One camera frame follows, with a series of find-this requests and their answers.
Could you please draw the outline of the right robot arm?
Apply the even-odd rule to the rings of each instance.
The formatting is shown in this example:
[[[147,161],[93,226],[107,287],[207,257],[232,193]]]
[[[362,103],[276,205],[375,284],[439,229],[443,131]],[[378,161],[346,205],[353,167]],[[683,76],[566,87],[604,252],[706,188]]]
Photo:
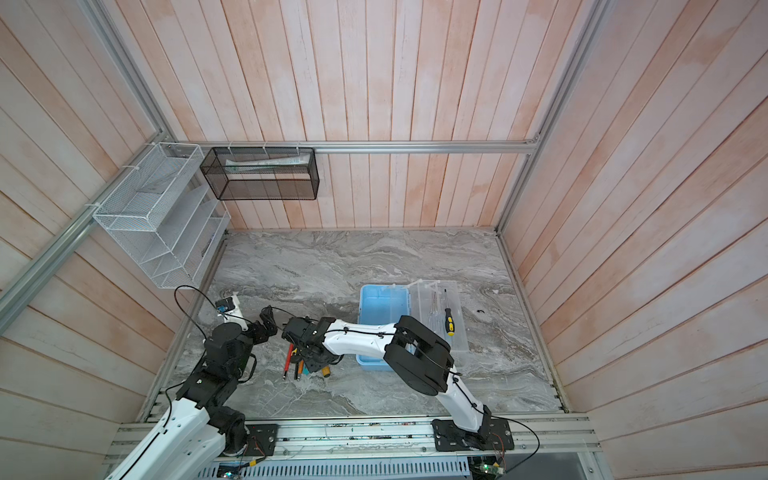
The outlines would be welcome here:
[[[435,397],[451,416],[436,420],[433,430],[443,449],[481,449],[492,437],[490,409],[465,387],[454,369],[450,345],[415,318],[396,323],[360,325],[324,317],[293,317],[282,338],[293,344],[307,369],[316,372],[345,355],[383,360],[411,389]]]

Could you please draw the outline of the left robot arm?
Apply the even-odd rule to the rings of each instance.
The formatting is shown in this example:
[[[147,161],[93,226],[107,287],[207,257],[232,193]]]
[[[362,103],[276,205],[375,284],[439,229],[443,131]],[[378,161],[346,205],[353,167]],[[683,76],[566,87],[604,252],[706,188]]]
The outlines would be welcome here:
[[[268,306],[257,322],[224,312],[204,341],[204,352],[182,382],[166,413],[108,475],[110,479],[191,479],[222,454],[247,448],[243,413],[226,405],[246,373],[253,347],[279,327]]]

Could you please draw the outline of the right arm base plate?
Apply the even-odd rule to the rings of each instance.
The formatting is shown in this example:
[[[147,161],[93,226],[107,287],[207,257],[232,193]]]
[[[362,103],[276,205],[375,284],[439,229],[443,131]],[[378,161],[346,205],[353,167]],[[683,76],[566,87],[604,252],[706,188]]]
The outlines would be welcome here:
[[[458,428],[452,420],[431,422],[435,449],[439,452],[459,452],[470,450],[510,451],[514,449],[514,440],[508,423],[496,418],[484,422],[478,432],[469,432]]]

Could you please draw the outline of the red handled hex key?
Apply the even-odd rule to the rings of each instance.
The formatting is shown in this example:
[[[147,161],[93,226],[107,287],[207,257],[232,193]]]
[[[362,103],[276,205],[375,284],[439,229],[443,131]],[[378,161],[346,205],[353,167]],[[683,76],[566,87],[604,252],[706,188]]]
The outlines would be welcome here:
[[[295,350],[294,344],[290,343],[289,344],[289,349],[288,349],[287,354],[285,356],[285,362],[284,362],[283,374],[282,374],[283,380],[287,379],[288,372],[289,372],[290,367],[291,367],[291,361],[292,361],[294,350]]]

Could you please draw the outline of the short yellow black screwdriver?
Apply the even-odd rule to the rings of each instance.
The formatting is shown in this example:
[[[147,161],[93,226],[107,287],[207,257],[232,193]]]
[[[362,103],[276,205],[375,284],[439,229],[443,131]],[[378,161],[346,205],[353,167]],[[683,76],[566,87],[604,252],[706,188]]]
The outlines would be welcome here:
[[[443,306],[444,306],[444,329],[446,334],[449,337],[453,337],[455,335],[455,321],[453,318],[452,308],[448,299],[448,292],[446,289],[443,290]]]

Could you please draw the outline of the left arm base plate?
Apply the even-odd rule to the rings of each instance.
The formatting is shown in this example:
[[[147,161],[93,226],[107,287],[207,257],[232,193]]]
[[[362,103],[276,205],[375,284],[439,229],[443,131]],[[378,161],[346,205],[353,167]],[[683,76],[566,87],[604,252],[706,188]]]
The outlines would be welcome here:
[[[238,424],[225,431],[226,457],[269,457],[274,454],[278,439],[278,424]]]

